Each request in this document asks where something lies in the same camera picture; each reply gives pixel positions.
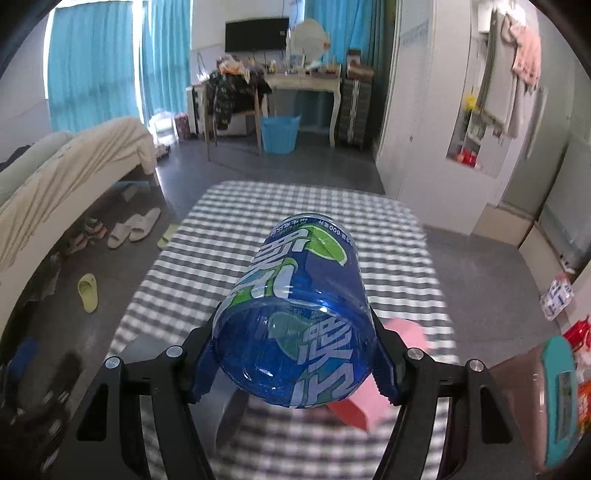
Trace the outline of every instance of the blue bucket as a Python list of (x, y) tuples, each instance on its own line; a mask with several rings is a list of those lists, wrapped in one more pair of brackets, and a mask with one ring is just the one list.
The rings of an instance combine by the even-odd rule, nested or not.
[(300, 116), (270, 116), (261, 118), (262, 144), (265, 152), (286, 155), (296, 147)]

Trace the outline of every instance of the television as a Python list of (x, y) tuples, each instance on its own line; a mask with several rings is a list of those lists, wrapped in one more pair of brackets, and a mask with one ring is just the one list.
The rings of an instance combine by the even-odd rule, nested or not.
[(288, 17), (226, 23), (226, 52), (285, 50)]

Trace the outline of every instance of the bottle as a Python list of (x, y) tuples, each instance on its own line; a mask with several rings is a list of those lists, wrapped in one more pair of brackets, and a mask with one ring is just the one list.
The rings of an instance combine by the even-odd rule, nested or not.
[(213, 320), (220, 367), (284, 407), (346, 398), (370, 373), (375, 345), (353, 239), (316, 213), (271, 231)]

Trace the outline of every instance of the table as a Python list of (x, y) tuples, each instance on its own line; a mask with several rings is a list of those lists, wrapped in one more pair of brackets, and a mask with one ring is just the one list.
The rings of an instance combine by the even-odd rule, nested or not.
[[(336, 121), (340, 108), (340, 75), (336, 78), (313, 77), (309, 75), (265, 75), (265, 80), (272, 89), (279, 90), (311, 90), (313, 92), (332, 92), (335, 97), (333, 113), (330, 119), (330, 146), (335, 147)], [(263, 98), (263, 115), (268, 112), (267, 96)]]
[[(228, 294), (271, 228), (301, 212), (329, 215), (349, 230), (380, 319), (420, 323), (433, 358), (457, 362), (426, 237), (409, 209), (375, 194), (247, 181), (218, 184), (197, 202), (134, 294), (109, 355), (140, 333), (182, 343)], [(210, 461), (217, 479), (371, 479), (396, 413), (392, 408), (391, 418), (366, 434), (328, 408), (296, 410), (251, 397), (239, 431)], [(424, 479), (437, 476), (446, 419), (447, 401), (440, 400)], [(149, 411), (142, 422), (152, 477), (165, 478)]]

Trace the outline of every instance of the metal screw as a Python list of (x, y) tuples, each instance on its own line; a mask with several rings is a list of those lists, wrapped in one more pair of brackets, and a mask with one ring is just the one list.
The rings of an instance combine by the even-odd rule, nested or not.
[(110, 358), (108, 358), (106, 360), (105, 367), (107, 367), (107, 368), (117, 368), (120, 363), (121, 363), (121, 360), (119, 360), (115, 356), (112, 356), (112, 357), (110, 357)]
[(424, 357), (425, 352), (423, 352), (420, 348), (409, 348), (407, 355), (413, 360), (420, 360)]
[(169, 356), (170, 358), (175, 358), (177, 356), (181, 356), (182, 353), (183, 353), (183, 347), (178, 346), (178, 345), (169, 346), (166, 349), (166, 355)]
[(468, 366), (475, 372), (482, 372), (484, 370), (484, 364), (480, 360), (470, 360)]

